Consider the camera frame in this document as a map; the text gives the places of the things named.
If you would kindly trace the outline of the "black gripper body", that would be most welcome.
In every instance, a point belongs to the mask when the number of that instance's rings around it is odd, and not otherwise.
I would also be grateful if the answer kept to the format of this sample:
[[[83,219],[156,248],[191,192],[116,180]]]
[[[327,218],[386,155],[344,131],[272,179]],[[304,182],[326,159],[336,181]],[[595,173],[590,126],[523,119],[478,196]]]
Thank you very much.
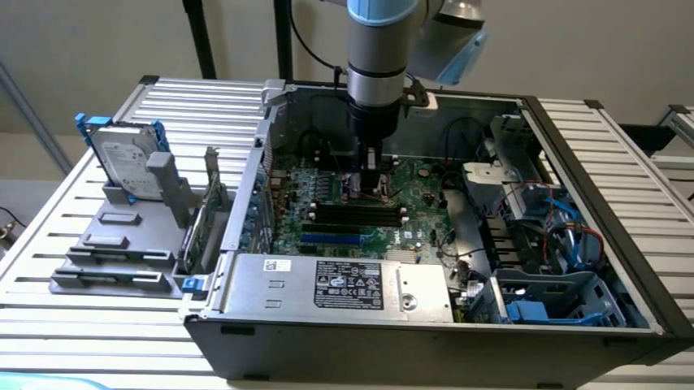
[[[383,139],[390,137],[398,125],[399,102],[387,106],[366,106],[348,100],[348,129],[358,140],[358,166],[362,170],[377,170],[383,150]]]

